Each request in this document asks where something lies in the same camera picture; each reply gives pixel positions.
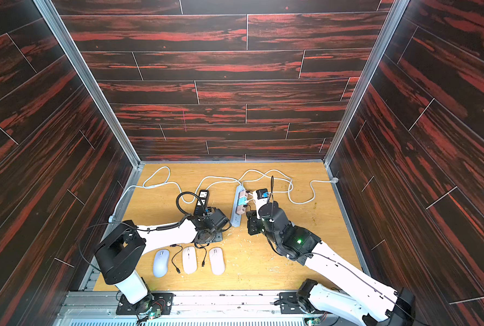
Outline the pink mouse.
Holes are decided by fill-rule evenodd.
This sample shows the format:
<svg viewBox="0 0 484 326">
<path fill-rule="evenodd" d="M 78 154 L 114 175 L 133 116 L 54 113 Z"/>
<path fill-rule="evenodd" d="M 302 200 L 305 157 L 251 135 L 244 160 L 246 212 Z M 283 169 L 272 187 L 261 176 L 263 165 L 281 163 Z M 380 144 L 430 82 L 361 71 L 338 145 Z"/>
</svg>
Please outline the pink mouse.
<svg viewBox="0 0 484 326">
<path fill-rule="evenodd" d="M 222 248 L 214 247 L 209 251 L 209 261 L 211 264 L 211 271 L 214 275 L 220 276 L 226 270 L 224 262 L 224 253 Z"/>
<path fill-rule="evenodd" d="M 197 271 L 197 252 L 195 247 L 186 247 L 182 251 L 182 264 L 186 274 L 192 274 Z"/>
</svg>

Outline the white mouse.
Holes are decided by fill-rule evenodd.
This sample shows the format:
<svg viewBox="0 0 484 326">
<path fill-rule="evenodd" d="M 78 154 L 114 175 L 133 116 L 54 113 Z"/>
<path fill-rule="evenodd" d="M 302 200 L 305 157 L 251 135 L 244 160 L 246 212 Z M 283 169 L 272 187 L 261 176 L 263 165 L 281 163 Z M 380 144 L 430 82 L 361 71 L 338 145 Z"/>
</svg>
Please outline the white mouse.
<svg viewBox="0 0 484 326">
<path fill-rule="evenodd" d="M 169 256 L 170 252 L 168 249 L 161 249 L 155 253 L 153 263 L 153 275 L 156 278 L 162 278 L 168 273 Z"/>
</svg>

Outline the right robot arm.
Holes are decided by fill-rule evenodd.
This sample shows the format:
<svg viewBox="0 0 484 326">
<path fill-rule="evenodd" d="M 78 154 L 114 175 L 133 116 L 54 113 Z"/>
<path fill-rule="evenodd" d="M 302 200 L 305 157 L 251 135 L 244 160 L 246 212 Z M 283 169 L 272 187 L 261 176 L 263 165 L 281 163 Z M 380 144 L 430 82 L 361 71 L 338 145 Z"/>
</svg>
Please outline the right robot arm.
<svg viewBox="0 0 484 326">
<path fill-rule="evenodd" d="M 307 279 L 293 303 L 307 314 L 329 312 L 356 325 L 413 325 L 414 294 L 396 290 L 341 258 L 320 237 L 294 225 L 277 202 L 246 214 L 250 235 L 263 234 L 280 256 L 317 272 L 339 289 Z"/>
</svg>

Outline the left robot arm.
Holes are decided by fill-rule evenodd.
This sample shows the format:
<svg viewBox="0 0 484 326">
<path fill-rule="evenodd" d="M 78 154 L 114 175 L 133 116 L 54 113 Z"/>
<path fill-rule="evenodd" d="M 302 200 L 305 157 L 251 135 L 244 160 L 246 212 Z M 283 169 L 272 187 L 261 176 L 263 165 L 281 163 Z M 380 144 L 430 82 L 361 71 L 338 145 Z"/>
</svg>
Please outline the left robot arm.
<svg viewBox="0 0 484 326">
<path fill-rule="evenodd" d="M 98 244 L 95 258 L 106 284 L 116 286 L 128 303 L 137 304 L 149 296 L 136 272 L 142 255 L 170 245 L 210 243 L 228 222 L 225 214 L 215 208 L 203 216 L 188 213 L 174 224 L 137 226 L 127 220 Z"/>
</svg>

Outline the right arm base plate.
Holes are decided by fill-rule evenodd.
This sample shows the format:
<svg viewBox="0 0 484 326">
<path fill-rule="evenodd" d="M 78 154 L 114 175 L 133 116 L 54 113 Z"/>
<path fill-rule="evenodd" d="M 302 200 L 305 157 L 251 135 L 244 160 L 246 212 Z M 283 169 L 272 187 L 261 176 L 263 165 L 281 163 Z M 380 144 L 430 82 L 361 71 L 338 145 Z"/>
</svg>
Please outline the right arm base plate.
<svg viewBox="0 0 484 326">
<path fill-rule="evenodd" d="M 316 301 L 314 296 L 305 293 L 298 294 L 296 291 L 280 292 L 278 299 L 273 302 L 278 306 L 282 315 L 322 315 L 331 314 L 330 311 L 322 310 L 321 302 Z"/>
</svg>

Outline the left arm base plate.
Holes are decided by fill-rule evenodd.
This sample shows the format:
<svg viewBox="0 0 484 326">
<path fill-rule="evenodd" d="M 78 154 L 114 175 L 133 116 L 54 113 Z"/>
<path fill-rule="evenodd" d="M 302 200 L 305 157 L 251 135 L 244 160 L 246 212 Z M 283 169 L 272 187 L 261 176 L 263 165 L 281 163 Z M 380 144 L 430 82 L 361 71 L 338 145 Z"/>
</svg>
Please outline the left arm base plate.
<svg viewBox="0 0 484 326">
<path fill-rule="evenodd" d="M 118 303 L 116 315 L 157 318 L 171 313 L 174 293 L 151 292 L 138 303 L 130 303 L 124 294 Z"/>
</svg>

